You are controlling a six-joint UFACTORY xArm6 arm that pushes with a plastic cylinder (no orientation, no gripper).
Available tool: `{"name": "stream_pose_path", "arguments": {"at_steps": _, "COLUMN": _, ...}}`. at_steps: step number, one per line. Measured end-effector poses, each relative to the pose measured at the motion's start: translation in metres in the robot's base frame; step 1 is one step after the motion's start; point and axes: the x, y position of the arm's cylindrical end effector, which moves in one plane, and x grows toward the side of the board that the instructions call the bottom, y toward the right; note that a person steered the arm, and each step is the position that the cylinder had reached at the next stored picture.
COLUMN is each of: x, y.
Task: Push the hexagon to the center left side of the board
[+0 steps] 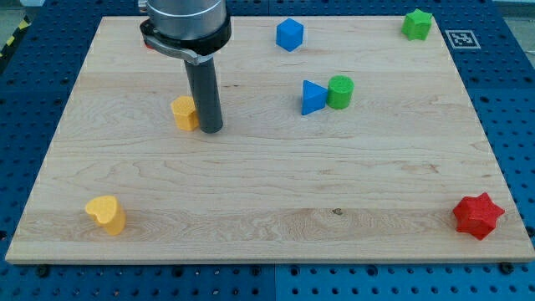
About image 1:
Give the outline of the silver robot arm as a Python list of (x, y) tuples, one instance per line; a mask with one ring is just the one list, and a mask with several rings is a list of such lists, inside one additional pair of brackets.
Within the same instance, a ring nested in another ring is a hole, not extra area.
[(232, 36), (226, 0), (139, 0), (147, 46), (189, 64), (204, 64)]

